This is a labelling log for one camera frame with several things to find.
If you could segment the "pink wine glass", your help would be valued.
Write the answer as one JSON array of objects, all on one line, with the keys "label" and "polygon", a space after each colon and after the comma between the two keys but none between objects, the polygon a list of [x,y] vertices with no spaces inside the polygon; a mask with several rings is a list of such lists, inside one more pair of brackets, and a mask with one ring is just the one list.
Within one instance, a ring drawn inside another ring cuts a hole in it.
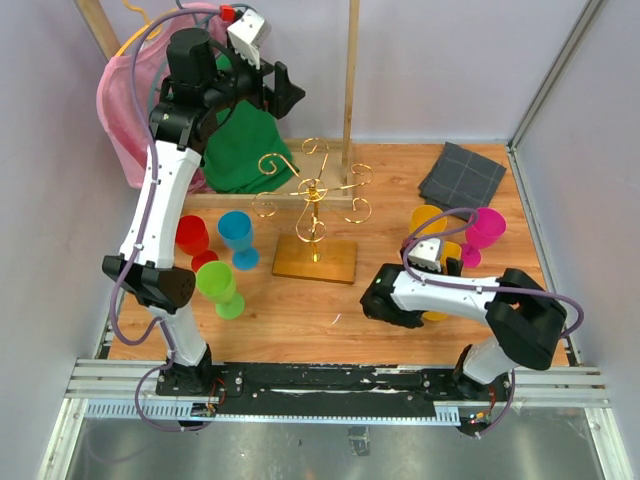
[{"label": "pink wine glass", "polygon": [[466,268],[476,268],[482,261],[482,251],[493,246],[506,232],[507,221],[497,210],[478,209],[476,223],[465,231],[461,244],[461,260]]}]

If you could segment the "green wine glass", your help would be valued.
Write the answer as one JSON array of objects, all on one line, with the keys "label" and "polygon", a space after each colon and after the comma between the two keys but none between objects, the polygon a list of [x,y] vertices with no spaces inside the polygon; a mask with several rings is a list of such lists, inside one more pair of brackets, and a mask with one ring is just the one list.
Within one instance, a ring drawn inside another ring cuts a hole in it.
[{"label": "green wine glass", "polygon": [[225,262],[204,264],[196,273],[196,289],[214,304],[222,319],[235,319],[244,311],[244,297],[237,291],[234,273]]}]

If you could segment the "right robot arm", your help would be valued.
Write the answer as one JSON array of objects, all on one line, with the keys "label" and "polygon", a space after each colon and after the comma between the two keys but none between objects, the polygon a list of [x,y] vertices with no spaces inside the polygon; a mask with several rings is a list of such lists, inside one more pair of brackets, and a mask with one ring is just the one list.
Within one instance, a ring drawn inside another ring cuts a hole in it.
[{"label": "right robot arm", "polygon": [[360,298],[366,317],[404,328],[422,327],[423,315],[432,311],[487,326],[491,336],[467,346],[451,374],[452,387],[466,400],[477,399],[514,368],[549,369],[567,317],[564,303],[518,269],[462,278],[390,263]]}]

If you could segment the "blue wine glass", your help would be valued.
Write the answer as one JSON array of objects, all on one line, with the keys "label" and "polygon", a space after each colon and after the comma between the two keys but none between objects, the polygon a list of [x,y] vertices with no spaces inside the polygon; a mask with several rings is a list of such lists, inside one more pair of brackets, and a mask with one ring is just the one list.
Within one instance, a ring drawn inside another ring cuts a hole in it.
[{"label": "blue wine glass", "polygon": [[253,224],[245,212],[225,213],[218,220],[217,230],[225,246],[232,251],[232,264],[236,269],[248,271],[258,265],[260,255],[253,247]]}]

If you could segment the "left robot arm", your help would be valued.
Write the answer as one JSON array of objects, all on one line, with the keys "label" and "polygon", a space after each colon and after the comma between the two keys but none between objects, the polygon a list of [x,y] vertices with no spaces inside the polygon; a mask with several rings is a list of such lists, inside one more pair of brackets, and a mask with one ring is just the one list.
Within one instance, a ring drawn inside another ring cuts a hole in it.
[{"label": "left robot arm", "polygon": [[280,119],[305,95],[283,63],[261,58],[266,35],[255,23],[231,25],[226,43],[200,28],[175,32],[159,101],[142,118],[148,146],[143,185],[131,230],[119,253],[104,257],[102,270],[116,292],[131,294],[161,328],[168,349],[160,374],[165,394],[200,396],[214,383],[210,347],[191,306],[196,277],[175,266],[174,241],[189,184],[218,128],[216,115],[246,100]]}]

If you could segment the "red wine glass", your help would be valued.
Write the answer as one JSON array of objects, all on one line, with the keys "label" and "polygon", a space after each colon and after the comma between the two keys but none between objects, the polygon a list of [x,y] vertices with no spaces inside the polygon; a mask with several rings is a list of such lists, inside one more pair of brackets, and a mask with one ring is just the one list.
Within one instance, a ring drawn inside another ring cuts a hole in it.
[{"label": "red wine glass", "polygon": [[219,259],[218,254],[209,248],[209,231],[199,216],[186,215],[180,218],[175,241],[178,248],[191,257],[191,269],[194,272]]}]

